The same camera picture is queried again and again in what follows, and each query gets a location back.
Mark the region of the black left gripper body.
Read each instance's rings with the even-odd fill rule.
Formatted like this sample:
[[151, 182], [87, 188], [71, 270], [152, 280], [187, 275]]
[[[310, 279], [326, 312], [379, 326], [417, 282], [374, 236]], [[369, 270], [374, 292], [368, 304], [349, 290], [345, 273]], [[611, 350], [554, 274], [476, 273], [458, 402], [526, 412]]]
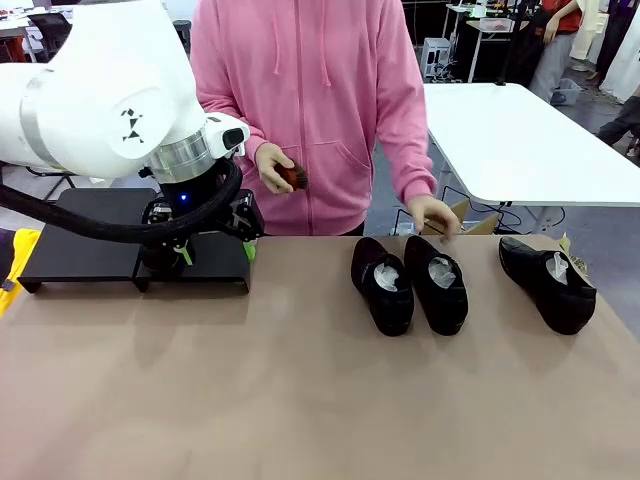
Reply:
[[159, 187], [172, 211], [171, 234], [221, 231], [239, 236], [230, 220], [231, 203], [241, 187], [239, 167], [210, 167], [190, 180]]

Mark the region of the black leather shoe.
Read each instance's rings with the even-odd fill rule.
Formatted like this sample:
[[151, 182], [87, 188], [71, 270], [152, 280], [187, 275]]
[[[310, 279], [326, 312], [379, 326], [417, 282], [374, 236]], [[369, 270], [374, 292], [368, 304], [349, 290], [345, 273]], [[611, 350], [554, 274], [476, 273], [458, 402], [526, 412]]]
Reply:
[[142, 245], [139, 256], [142, 265], [154, 275], [177, 275], [186, 266], [184, 255], [171, 246]]
[[504, 236], [498, 254], [506, 275], [531, 297], [553, 331], [575, 335], [591, 320], [597, 289], [578, 273], [565, 253], [536, 250]]

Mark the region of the brown shoe brush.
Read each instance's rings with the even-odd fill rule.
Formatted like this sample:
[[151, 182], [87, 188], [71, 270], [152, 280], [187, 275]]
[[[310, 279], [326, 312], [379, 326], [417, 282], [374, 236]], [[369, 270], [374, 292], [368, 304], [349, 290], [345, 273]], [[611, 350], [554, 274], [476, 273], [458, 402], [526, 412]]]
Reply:
[[293, 188], [294, 191], [305, 190], [307, 188], [307, 173], [298, 163], [294, 162], [292, 168], [285, 168], [281, 164], [276, 164], [274, 170]]

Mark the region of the black suede shoe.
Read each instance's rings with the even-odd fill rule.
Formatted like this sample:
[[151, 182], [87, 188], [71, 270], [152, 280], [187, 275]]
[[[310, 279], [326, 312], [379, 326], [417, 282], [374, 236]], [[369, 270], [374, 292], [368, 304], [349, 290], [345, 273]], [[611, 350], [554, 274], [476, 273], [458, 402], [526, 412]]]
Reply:
[[407, 239], [404, 264], [430, 328], [456, 335], [468, 315], [468, 297], [458, 263], [421, 236]]
[[406, 334], [414, 313], [414, 293], [402, 261], [374, 238], [363, 237], [355, 244], [350, 274], [377, 329], [389, 337]]

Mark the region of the person's left forearm pink sleeve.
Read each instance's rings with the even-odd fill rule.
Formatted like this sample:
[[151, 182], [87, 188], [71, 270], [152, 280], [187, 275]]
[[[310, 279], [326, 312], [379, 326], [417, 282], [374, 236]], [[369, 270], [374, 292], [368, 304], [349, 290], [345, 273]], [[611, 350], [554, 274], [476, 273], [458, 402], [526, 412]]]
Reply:
[[385, 125], [378, 140], [391, 166], [391, 183], [399, 200], [408, 205], [418, 196], [431, 195], [436, 187], [428, 157], [428, 132], [424, 122]]

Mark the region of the black shoe stand low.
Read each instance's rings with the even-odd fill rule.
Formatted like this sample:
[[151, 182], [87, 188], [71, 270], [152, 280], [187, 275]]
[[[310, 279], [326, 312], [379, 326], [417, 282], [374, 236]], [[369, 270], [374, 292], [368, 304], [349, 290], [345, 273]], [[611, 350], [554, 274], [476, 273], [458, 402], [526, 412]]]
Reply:
[[[112, 224], [139, 224], [156, 198], [151, 188], [73, 188], [56, 204]], [[47, 224], [19, 282], [30, 293], [45, 283], [128, 282], [138, 266], [140, 246], [95, 240]]]

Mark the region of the person's right hand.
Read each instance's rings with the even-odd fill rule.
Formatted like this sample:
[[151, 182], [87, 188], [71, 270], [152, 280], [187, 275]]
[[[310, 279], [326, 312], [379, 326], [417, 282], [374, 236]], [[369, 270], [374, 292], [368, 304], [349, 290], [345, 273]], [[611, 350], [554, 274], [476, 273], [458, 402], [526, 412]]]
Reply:
[[281, 148], [273, 143], [265, 142], [255, 152], [255, 163], [260, 179], [273, 194], [292, 193], [293, 187], [276, 171], [276, 166], [292, 169], [294, 162], [288, 158]]

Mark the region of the person's left hand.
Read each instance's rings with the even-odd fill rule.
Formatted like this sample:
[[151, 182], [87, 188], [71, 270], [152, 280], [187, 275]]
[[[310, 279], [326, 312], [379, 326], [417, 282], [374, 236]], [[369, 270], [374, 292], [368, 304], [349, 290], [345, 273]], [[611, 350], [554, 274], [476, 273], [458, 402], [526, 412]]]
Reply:
[[458, 217], [444, 202], [430, 195], [420, 195], [411, 198], [406, 204], [412, 216], [415, 231], [421, 234], [428, 222], [435, 222], [441, 226], [442, 235], [451, 240], [460, 233], [461, 224]]

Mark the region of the person in pink hoodie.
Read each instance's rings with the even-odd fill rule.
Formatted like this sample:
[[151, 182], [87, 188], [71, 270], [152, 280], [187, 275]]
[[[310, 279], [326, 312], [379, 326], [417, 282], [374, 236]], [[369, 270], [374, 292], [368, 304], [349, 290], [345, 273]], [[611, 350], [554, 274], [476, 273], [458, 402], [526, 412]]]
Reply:
[[240, 114], [307, 173], [273, 194], [240, 157], [276, 236], [342, 235], [371, 204], [385, 125], [426, 122], [401, 0], [200, 0], [191, 29], [196, 87], [229, 92]]

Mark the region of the dark stool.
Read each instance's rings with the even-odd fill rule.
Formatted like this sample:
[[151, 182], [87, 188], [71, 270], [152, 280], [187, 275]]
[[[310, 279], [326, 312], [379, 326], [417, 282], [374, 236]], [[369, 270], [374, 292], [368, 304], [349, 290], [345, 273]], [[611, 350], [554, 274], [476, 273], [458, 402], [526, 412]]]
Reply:
[[191, 51], [191, 25], [189, 20], [175, 20], [173, 26], [187, 55]]

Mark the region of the gray plastic bin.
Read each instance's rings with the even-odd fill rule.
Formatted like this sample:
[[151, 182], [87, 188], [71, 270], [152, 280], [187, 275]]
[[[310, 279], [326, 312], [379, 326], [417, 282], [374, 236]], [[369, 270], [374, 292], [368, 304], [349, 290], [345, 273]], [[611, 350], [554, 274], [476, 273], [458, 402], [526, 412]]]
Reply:
[[553, 91], [550, 104], [554, 107], [574, 105], [583, 91], [582, 87], [570, 78], [561, 78]]

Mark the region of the mannequin with red top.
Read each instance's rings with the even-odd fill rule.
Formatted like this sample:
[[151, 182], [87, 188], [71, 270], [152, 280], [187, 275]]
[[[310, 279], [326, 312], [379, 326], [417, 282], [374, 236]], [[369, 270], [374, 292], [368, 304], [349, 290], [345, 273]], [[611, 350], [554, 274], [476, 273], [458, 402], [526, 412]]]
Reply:
[[529, 90], [550, 104], [566, 70], [570, 52], [581, 26], [580, 0], [542, 0], [546, 23], [541, 28], [543, 51], [533, 73]]

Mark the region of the cream hanging garment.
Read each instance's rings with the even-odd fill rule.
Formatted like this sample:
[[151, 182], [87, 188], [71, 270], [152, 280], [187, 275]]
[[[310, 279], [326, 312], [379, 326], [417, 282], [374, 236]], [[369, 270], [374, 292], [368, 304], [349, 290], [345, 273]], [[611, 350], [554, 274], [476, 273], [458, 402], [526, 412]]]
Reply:
[[581, 23], [574, 38], [570, 57], [585, 60], [594, 37], [604, 32], [608, 14], [608, 0], [577, 0], [582, 13]]

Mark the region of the white hanging garment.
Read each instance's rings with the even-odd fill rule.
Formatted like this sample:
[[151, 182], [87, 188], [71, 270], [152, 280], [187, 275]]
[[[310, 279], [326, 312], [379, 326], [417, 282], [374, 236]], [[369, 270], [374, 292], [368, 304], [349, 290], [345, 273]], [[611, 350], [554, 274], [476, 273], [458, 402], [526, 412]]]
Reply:
[[640, 87], [640, 24], [631, 25], [600, 85], [600, 91], [624, 103]]

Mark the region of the black cart white frame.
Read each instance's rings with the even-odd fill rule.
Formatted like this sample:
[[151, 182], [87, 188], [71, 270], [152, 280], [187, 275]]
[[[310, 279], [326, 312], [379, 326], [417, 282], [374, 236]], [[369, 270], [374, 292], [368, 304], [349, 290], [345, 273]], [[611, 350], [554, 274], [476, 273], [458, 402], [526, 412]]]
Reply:
[[514, 20], [509, 14], [488, 9], [472, 16], [467, 5], [446, 6], [443, 37], [450, 42], [448, 71], [463, 83], [495, 81], [508, 52]]

